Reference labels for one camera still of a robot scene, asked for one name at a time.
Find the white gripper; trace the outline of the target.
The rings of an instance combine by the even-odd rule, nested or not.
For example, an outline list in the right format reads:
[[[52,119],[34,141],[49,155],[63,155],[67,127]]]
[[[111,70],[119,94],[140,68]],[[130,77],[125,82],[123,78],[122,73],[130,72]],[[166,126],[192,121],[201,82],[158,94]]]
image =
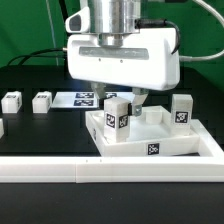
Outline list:
[[[104,83],[133,87],[128,114],[140,116],[147,89],[170,90],[179,83],[179,54],[172,54],[175,38],[174,28],[141,29],[127,35],[121,47],[101,47],[96,35],[72,35],[67,44],[68,70],[74,79],[93,81],[100,109],[106,99]]]

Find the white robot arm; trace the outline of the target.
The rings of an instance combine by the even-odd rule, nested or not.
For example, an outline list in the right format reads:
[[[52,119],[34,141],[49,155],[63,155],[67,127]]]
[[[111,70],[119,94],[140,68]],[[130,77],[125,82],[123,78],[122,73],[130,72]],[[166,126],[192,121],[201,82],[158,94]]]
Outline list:
[[[107,84],[129,86],[132,114],[142,112],[149,90],[170,90],[180,80],[180,32],[165,19],[143,19],[141,0],[80,0],[65,23],[68,70],[90,81],[104,98]]]

